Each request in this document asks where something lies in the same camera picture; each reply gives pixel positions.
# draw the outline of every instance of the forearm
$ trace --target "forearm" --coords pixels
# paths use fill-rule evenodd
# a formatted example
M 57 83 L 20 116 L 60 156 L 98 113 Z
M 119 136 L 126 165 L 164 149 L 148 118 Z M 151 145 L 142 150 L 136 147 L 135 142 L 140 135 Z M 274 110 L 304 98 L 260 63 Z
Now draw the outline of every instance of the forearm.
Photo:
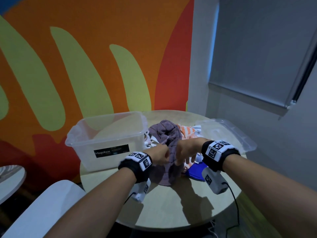
M 134 173 L 121 168 L 70 208 L 45 238 L 105 238 L 135 182 Z
M 317 236 L 316 192 L 238 155 L 223 169 L 282 236 Z

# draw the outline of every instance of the yellow-green painted stripe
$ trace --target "yellow-green painted stripe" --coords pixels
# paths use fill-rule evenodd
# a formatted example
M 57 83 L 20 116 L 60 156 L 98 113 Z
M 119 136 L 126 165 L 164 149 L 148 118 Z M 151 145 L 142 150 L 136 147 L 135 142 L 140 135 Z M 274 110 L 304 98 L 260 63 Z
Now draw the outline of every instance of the yellow-green painted stripe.
M 9 111 L 9 101 L 4 90 L 0 86 L 0 120 L 3 119 Z
M 120 69 L 129 110 L 150 111 L 150 93 L 137 61 L 124 47 L 115 44 L 109 47 Z
M 40 125 L 49 131 L 60 129 L 65 123 L 64 106 L 43 62 L 1 16 L 0 48 Z
M 64 61 L 82 115 L 113 114 L 107 89 L 93 63 L 69 32 L 51 27 L 51 34 Z

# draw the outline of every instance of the plastic lid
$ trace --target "plastic lid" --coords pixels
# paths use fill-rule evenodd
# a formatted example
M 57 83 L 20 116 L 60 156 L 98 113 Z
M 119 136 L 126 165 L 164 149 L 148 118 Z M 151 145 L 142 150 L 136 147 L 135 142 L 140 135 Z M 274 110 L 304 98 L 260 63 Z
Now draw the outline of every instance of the plastic lid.
M 257 144 L 244 134 L 230 121 L 225 119 L 210 119 L 198 121 L 201 125 L 201 134 L 207 139 L 224 140 L 235 146 L 241 153 L 256 149 Z
M 120 140 L 147 130 L 146 117 L 137 111 L 88 117 L 71 128 L 65 144 L 73 147 Z

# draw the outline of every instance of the colorful wall mural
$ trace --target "colorful wall mural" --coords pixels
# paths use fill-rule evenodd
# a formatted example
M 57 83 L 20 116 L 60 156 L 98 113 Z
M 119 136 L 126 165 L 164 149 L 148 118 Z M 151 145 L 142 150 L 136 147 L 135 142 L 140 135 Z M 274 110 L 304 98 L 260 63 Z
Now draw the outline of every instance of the colorful wall mural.
M 185 111 L 194 0 L 0 6 L 0 166 L 25 167 L 30 189 L 79 181 L 65 139 L 83 117 Z

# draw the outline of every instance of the plastic storage box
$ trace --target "plastic storage box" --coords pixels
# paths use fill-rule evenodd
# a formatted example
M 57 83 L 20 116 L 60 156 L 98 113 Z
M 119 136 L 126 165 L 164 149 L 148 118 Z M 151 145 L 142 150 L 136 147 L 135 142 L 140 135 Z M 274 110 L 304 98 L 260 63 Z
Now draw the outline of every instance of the plastic storage box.
M 241 154 L 255 150 L 257 145 L 239 128 L 225 119 L 210 119 L 196 122 L 201 125 L 201 135 L 211 140 L 224 140 L 238 148 Z
M 65 144 L 74 148 L 87 171 L 114 168 L 129 152 L 144 149 L 147 130 L 141 112 L 89 117 L 71 128 Z

